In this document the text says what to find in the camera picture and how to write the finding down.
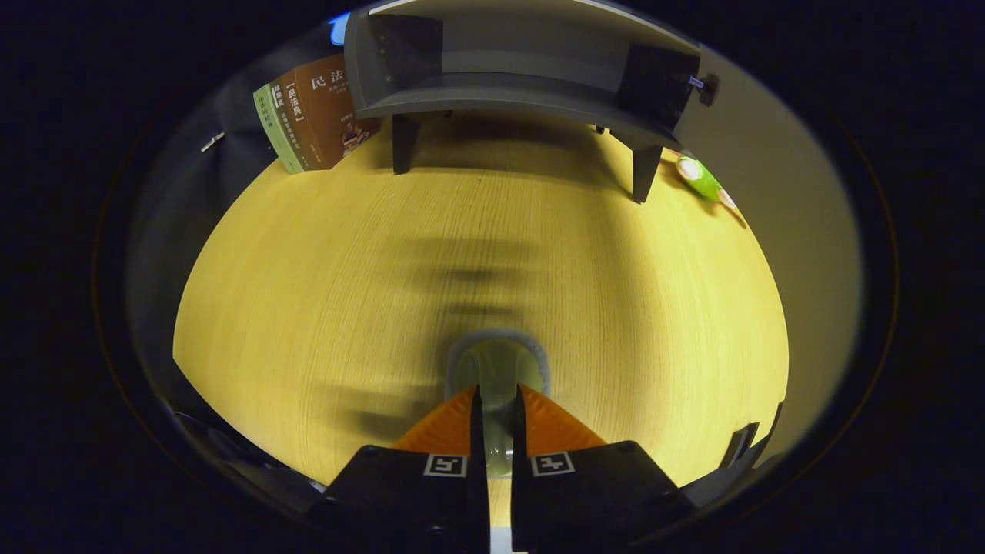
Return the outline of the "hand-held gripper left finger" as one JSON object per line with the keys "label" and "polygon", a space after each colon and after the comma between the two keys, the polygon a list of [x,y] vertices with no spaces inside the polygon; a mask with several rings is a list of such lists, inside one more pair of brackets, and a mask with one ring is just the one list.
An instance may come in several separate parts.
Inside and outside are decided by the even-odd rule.
{"label": "hand-held gripper left finger", "polygon": [[345,553],[488,552],[478,387],[432,410],[393,446],[362,446],[307,519]]}

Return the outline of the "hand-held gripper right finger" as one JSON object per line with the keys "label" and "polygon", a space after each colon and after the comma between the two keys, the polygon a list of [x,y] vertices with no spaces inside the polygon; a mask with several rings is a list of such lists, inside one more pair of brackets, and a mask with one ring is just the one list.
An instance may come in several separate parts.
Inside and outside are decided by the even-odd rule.
{"label": "hand-held gripper right finger", "polygon": [[513,549],[626,553],[694,512],[638,442],[607,442],[527,385],[517,389]]}

